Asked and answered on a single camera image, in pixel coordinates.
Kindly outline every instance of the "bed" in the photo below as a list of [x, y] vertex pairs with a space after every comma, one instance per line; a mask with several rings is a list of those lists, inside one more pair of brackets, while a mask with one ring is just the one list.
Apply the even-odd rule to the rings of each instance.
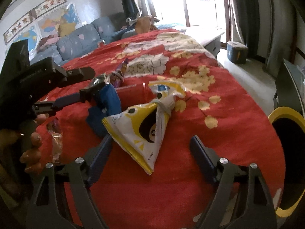
[[[176, 101], [151, 176], [113, 143], [104, 171], [91, 188], [109, 228], [194, 226], [213, 189], [189, 151], [193, 135], [234, 164], [257, 163], [272, 197], [283, 187], [284, 154], [268, 118], [231, 74], [219, 67], [215, 57], [190, 36], [174, 29], [153, 31], [111, 43], [63, 67], [91, 66], [96, 74], [109, 73], [126, 57], [130, 62], [124, 86], [170, 79], [183, 83], [187, 95]], [[69, 95], [87, 84], [55, 89], [45, 99]], [[120, 99], [123, 107], [147, 102], [139, 94], [123, 94]], [[57, 113], [63, 129], [63, 163], [83, 156], [101, 141], [85, 122], [89, 107], [88, 103], [78, 103]], [[51, 161], [51, 136], [45, 124], [38, 132], [43, 138], [42, 163], [46, 164]], [[72, 217], [79, 224], [68, 185], [66, 191]]]

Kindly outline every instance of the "white table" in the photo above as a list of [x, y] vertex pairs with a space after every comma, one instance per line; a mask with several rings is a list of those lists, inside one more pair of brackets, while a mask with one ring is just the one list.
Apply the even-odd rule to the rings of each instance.
[[220, 37], [224, 32], [217, 31], [215, 29], [208, 29], [204, 27], [173, 27], [176, 30], [185, 30], [185, 34], [191, 36], [200, 45], [206, 48], [210, 53], [212, 53], [216, 58], [217, 54], [220, 52]]

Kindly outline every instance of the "hand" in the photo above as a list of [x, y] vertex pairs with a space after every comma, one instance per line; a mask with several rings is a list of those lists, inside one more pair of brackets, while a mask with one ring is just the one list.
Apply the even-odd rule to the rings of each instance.
[[[35, 120], [38, 125], [45, 122], [49, 115], [41, 114]], [[7, 129], [0, 130], [0, 152], [1, 155], [4, 149], [8, 146], [14, 144], [19, 138], [24, 135]], [[40, 164], [41, 154], [39, 147], [41, 146], [41, 137], [38, 133], [34, 132], [31, 134], [31, 142], [33, 147], [22, 154], [20, 157], [20, 162], [26, 164], [25, 172], [26, 173], [39, 173], [42, 169]], [[18, 199], [21, 194], [20, 187], [14, 180], [9, 176], [5, 171], [2, 165], [0, 165], [0, 185], [1, 187], [13, 198]]]

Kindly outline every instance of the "floor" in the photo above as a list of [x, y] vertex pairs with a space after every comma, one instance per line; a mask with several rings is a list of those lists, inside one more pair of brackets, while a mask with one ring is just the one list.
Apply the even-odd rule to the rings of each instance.
[[227, 50], [221, 49], [218, 61], [226, 68], [239, 84], [252, 96], [267, 116], [273, 111], [275, 80], [263, 71], [263, 63], [248, 59], [245, 65], [236, 65], [227, 58]]

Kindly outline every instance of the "dark curtain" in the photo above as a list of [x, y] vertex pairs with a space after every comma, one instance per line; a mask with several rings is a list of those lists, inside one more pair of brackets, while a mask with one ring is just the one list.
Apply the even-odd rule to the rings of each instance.
[[257, 55], [260, 36], [260, 9], [258, 0], [236, 0], [239, 25], [245, 45], [249, 48], [248, 57]]
[[137, 9], [137, 6], [135, 5], [134, 0], [122, 0], [122, 5], [127, 18], [130, 18], [132, 20], [137, 18], [137, 14], [139, 11]]

